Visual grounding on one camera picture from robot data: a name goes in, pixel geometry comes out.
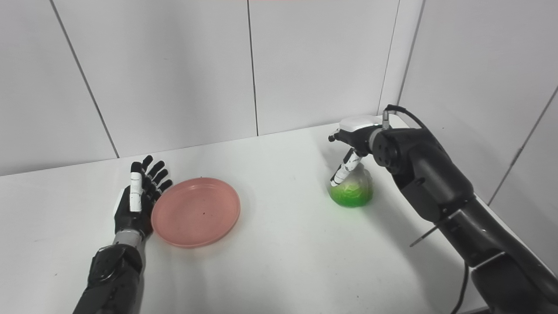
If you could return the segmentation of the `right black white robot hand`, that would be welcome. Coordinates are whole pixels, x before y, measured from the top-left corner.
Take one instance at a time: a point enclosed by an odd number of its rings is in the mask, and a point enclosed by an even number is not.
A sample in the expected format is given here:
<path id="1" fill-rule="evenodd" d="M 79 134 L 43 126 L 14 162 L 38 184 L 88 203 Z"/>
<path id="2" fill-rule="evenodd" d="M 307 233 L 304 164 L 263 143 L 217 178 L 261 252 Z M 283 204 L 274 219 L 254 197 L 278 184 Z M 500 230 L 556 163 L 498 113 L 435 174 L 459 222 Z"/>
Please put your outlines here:
<path id="1" fill-rule="evenodd" d="M 341 185 L 357 168 L 361 159 L 371 154 L 371 137 L 375 131 L 381 129 L 382 119 L 378 116 L 355 116 L 340 121 L 339 127 L 328 136 L 328 140 L 346 143 L 350 149 L 331 177 L 332 187 Z"/>

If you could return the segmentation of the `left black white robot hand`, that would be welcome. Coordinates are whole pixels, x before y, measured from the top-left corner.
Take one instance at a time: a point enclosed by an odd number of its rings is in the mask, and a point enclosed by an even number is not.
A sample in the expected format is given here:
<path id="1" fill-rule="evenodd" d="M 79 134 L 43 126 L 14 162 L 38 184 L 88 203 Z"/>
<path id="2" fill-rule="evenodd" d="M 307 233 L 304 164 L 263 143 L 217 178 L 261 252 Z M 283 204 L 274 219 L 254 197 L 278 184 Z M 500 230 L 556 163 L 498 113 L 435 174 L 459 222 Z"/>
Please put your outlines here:
<path id="1" fill-rule="evenodd" d="M 173 186 L 173 181 L 165 162 L 154 162 L 151 155 L 131 164 L 129 180 L 114 214 L 114 232 L 132 231 L 144 241 L 153 233 L 151 217 L 155 204 Z"/>

